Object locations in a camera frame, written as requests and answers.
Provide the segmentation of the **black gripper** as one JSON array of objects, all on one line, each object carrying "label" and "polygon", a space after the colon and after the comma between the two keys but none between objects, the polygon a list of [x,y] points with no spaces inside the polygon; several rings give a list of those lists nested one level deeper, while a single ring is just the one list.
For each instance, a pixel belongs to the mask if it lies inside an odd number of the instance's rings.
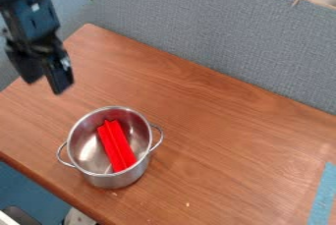
[{"label": "black gripper", "polygon": [[74,84],[71,60],[56,36],[60,21],[51,0],[0,0],[6,53],[27,84],[43,73],[55,94]]}]

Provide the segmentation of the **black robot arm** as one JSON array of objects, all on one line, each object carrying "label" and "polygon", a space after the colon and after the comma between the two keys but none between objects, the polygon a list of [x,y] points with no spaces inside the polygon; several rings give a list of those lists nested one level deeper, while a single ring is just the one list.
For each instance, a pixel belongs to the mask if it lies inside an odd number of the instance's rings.
[{"label": "black robot arm", "polygon": [[60,21],[51,0],[0,0],[6,53],[27,84],[47,78],[62,94],[74,85],[71,60],[56,32]]}]

